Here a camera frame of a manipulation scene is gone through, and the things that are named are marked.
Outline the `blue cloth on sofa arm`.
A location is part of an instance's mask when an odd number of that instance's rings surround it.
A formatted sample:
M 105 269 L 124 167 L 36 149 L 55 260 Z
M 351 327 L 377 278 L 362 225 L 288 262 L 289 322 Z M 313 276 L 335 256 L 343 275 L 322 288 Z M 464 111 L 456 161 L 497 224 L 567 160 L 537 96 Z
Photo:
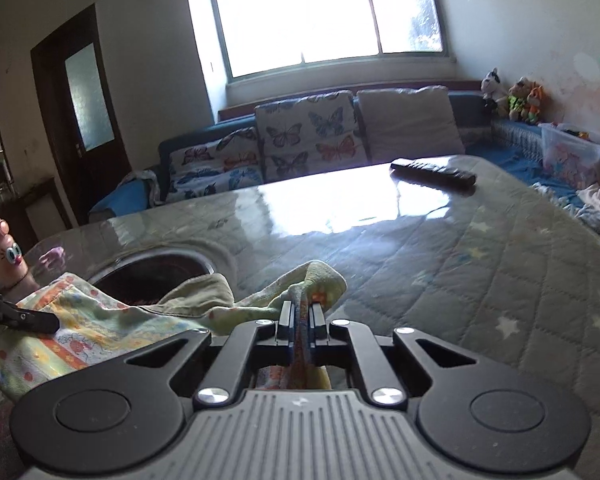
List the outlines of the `blue cloth on sofa arm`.
M 132 171 L 118 186 L 100 200 L 88 213 L 88 222 L 95 223 L 111 218 L 135 214 L 159 207 L 161 199 L 158 176 L 154 170 Z

